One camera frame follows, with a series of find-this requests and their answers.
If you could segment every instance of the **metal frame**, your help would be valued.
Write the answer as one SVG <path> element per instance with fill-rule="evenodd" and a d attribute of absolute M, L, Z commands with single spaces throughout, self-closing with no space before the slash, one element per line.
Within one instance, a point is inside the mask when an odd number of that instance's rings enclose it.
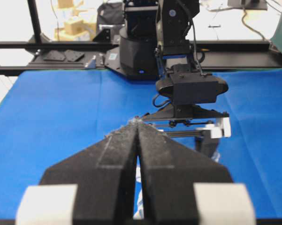
<path fill-rule="evenodd" d="M 30 52 L 36 52 L 38 49 L 58 49 L 58 50 L 83 50 L 83 51 L 100 51 L 105 52 L 112 48 L 118 46 L 118 44 L 113 43 L 99 43 L 99 42 L 49 42 L 44 43 L 42 42 L 41 37 L 41 28 L 38 19 L 38 11 L 35 0 L 27 0 L 31 22 L 33 26 L 34 36 L 32 40 L 34 43 L 31 42 L 0 42 L 0 49 L 26 49 Z M 239 41 L 215 41 L 215 42 L 198 42 L 198 46 L 201 49 L 208 49 L 211 52 L 219 53 L 217 57 L 221 57 L 223 52 L 235 52 L 235 53 L 243 53 L 244 57 L 252 54 L 252 53 L 261 53 L 265 55 L 269 55 L 270 58 L 273 60 L 277 60 L 277 66 L 271 68 L 281 68 L 282 67 L 282 55 L 279 53 L 274 53 L 269 50 L 269 43 L 268 42 L 239 42 Z M 55 69 L 75 69 L 74 67 L 55 67 Z M 246 67 L 205 67 L 203 69 L 212 70 L 212 71 L 227 71 L 232 69 L 244 69 Z M 38 70 L 44 69 L 44 67 L 0 67 L 0 74 L 10 76 L 10 75 L 19 75 L 23 71 L 26 70 Z M 0 220 L 0 225 L 14 225 L 15 220 Z M 135 225 L 149 225 L 150 221 L 146 220 L 134 220 L 128 221 L 127 224 L 135 224 Z M 258 225 L 272 225 L 272 224 L 282 224 L 282 219 L 257 219 Z"/>
<path fill-rule="evenodd" d="M 31 23 L 33 26 L 34 35 L 30 42 L 0 42 L 0 49 L 15 49 L 22 48 L 29 52 L 36 53 L 38 49 L 41 50 L 80 50 L 80 51 L 97 51 L 106 52 L 118 46 L 118 44 L 108 42 L 56 42 L 56 41 L 43 41 L 40 22 L 38 18 L 38 11 L 35 0 L 27 0 L 29 6 L 29 12 L 31 17 Z M 269 50 L 270 44 L 267 41 L 213 41 L 213 42 L 198 42 L 198 46 L 201 49 L 209 49 L 207 52 L 207 58 L 209 62 L 203 63 L 203 69 L 206 71 L 229 71 L 240 69 L 260 69 L 260 68 L 282 68 L 282 54 L 272 52 Z M 246 59 L 251 56 L 252 53 L 258 53 L 259 56 L 254 57 L 257 62 L 256 65 L 246 65 L 242 62 L 246 62 Z M 235 61 L 235 65 L 225 65 L 223 62 L 226 59 L 231 59 L 231 54 L 239 54 L 241 57 Z M 60 66 L 60 67 L 0 67 L 0 74 L 6 76 L 18 76 L 26 70 L 43 70 L 43 69 L 78 69 L 78 67 Z"/>

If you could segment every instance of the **cardboard box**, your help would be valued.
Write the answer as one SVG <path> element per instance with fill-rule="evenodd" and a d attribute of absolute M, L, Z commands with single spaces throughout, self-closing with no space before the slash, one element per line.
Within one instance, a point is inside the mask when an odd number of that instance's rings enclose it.
<path fill-rule="evenodd" d="M 88 12 L 88 8 L 84 6 L 75 7 L 73 10 L 73 15 L 78 16 L 80 13 Z"/>
<path fill-rule="evenodd" d="M 74 7 L 70 8 L 58 8 L 57 6 L 54 7 L 55 13 L 58 18 L 59 27 L 63 28 L 64 23 L 68 21 L 73 16 Z"/>
<path fill-rule="evenodd" d="M 57 0 L 58 8 L 70 8 L 74 6 L 73 0 Z"/>
<path fill-rule="evenodd" d="M 93 40 L 94 37 L 96 36 L 96 28 L 97 28 L 96 24 L 87 21 L 84 21 L 84 24 L 86 26 L 85 30 L 90 34 L 90 40 Z"/>
<path fill-rule="evenodd" d="M 64 23 L 64 26 L 65 26 L 65 32 L 70 35 L 76 35 L 85 31 L 84 20 L 79 17 L 70 18 L 70 20 Z"/>
<path fill-rule="evenodd" d="M 84 19 L 86 25 L 85 30 L 89 32 L 91 40 L 96 36 L 97 28 L 97 11 L 94 9 L 88 10 L 88 12 L 81 12 L 79 17 Z"/>
<path fill-rule="evenodd" d="M 55 33 L 55 39 L 58 40 L 57 32 Z M 76 35 L 70 35 L 67 34 L 65 30 L 61 30 L 59 32 L 59 39 L 60 41 L 90 41 L 91 40 L 90 34 L 86 30 Z"/>

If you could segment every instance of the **metal rod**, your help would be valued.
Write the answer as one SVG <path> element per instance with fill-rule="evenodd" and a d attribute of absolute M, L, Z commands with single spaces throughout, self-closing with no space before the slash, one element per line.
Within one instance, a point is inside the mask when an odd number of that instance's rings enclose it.
<path fill-rule="evenodd" d="M 28 43 L 28 42 L 0 42 L 0 49 L 82 49 L 82 50 L 110 50 L 118 45 L 99 42 L 50 42 L 50 43 Z"/>
<path fill-rule="evenodd" d="M 40 27 L 39 19 L 38 19 L 38 10 L 37 10 L 36 1 L 35 0 L 27 0 L 27 2 L 28 2 L 31 22 L 32 22 L 32 26 L 33 26 L 35 42 L 41 43 L 42 42 L 42 40 L 41 40 L 41 27 Z"/>

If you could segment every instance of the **blue table cover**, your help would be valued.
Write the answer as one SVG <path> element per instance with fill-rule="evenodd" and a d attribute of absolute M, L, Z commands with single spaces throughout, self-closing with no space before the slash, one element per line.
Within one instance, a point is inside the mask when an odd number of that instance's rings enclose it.
<path fill-rule="evenodd" d="M 203 107 L 229 112 L 233 135 L 221 139 L 220 163 L 246 184 L 258 218 L 282 218 L 282 70 L 215 75 L 229 91 Z M 155 94 L 154 82 L 106 70 L 21 74 L 0 105 L 0 219 L 15 218 L 25 189 L 47 167 L 155 112 Z"/>

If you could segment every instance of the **floor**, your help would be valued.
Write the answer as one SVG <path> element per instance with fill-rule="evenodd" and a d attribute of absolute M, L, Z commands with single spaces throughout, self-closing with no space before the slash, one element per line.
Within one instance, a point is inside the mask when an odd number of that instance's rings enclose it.
<path fill-rule="evenodd" d="M 89 2 L 94 4 L 96 8 L 102 1 L 90 0 Z M 282 9 L 272 0 L 268 1 L 276 6 L 277 9 Z M 199 15 L 194 19 L 198 40 L 260 39 L 256 33 L 253 33 L 242 25 L 241 19 L 244 14 L 242 10 L 221 12 L 209 12 L 207 10 L 226 8 L 227 0 L 201 0 L 201 2 L 204 6 L 201 7 Z M 53 33 L 52 30 L 56 27 L 56 21 L 50 8 L 50 1 L 37 0 L 36 3 L 42 31 L 50 37 Z M 4 9 L 6 12 L 5 15 L 9 16 L 8 19 L 3 18 L 0 20 L 0 41 L 27 41 L 33 33 L 27 1 L 0 0 L 0 18 L 2 18 L 1 9 Z M 275 32 L 279 18 L 279 13 L 269 8 L 268 11 L 248 11 L 245 21 L 253 28 L 261 31 L 269 39 Z M 216 28 L 209 28 L 210 25 L 216 26 Z M 189 33 L 187 38 L 193 39 L 192 32 Z M 32 55 L 23 49 L 0 49 L 0 65 L 2 66 L 25 66 L 31 59 Z M 0 102 L 15 81 L 16 77 L 7 78 L 0 75 Z"/>

